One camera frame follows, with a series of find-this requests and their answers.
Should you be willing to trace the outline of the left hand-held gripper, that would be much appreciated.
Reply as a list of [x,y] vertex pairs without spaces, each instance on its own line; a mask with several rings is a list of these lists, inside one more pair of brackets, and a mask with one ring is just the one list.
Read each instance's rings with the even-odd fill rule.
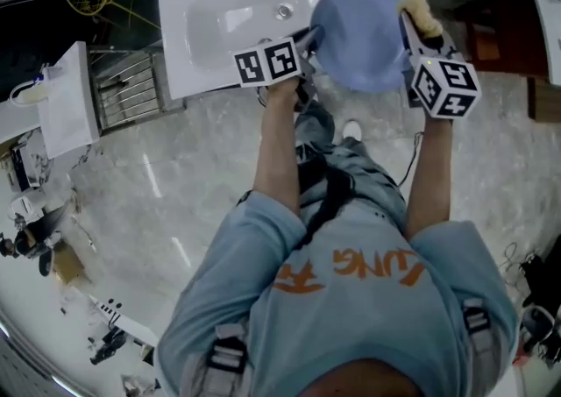
[[323,39],[323,27],[312,25],[293,32],[289,37],[262,42],[234,52],[232,59],[242,88],[268,88],[296,78],[296,94],[300,103],[309,103],[316,96],[313,82],[319,69],[316,56],[309,47]]

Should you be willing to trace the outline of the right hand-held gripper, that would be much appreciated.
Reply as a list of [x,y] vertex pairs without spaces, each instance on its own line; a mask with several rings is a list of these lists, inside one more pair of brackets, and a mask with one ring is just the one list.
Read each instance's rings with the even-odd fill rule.
[[413,68],[406,80],[409,108],[422,109],[435,119],[467,117],[482,91],[474,66],[461,60],[450,34],[426,38],[423,44],[406,11],[400,13],[400,29]]

